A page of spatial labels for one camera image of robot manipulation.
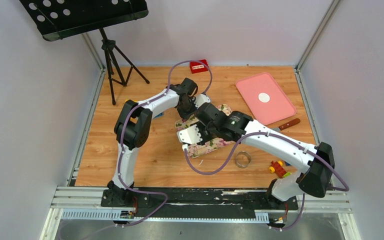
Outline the floral yellow tray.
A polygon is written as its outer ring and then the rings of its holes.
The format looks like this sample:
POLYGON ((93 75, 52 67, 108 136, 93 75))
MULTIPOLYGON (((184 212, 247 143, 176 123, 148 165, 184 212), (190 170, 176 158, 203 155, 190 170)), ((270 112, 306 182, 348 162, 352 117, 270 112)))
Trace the floral yellow tray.
MULTIPOLYGON (((219 110, 223 111, 226 115, 229 115, 232 112, 231 108, 227 104, 221 104, 216 107, 219 110)), ((175 122, 176 132, 180 130, 184 130, 193 125, 197 125, 197 123, 199 123, 199 121, 195 117, 195 113, 191 115, 191 117, 187 120, 184 120, 184 119, 177 120, 175 122)), ((186 151, 186 155, 189 159, 194 159, 194 158, 201 157, 205 154, 214 152, 218 149, 224 148, 233 143, 234 143, 233 141, 225 141, 222 138, 214 138, 208 142, 205 142, 202 145, 182 143, 184 145, 182 148, 184 151, 186 151)))

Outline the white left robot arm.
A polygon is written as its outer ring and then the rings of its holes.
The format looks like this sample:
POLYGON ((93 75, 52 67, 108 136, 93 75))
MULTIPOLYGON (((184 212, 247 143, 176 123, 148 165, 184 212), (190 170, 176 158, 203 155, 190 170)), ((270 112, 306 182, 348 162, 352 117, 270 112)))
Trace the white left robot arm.
POLYGON ((128 100, 114 126, 118 143, 116 170, 107 184, 108 193, 120 206, 129 206, 133 201, 130 188, 134 184, 134 168, 140 147, 147 141, 155 116, 176 108, 182 119, 188 119, 196 110, 195 94, 198 85, 185 78, 180 84, 170 84, 162 92, 141 101, 128 100))

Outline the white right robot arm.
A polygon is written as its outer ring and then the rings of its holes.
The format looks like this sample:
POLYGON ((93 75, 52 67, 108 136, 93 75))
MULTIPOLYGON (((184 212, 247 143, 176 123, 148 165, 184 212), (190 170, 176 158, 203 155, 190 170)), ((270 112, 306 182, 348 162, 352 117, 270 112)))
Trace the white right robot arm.
POLYGON ((295 173, 270 183, 265 195, 270 208, 278 209, 300 194, 325 197, 335 168, 329 144, 300 142, 240 111, 227 115, 211 103, 204 103, 194 115, 199 121, 200 134, 258 148, 296 168, 295 173))

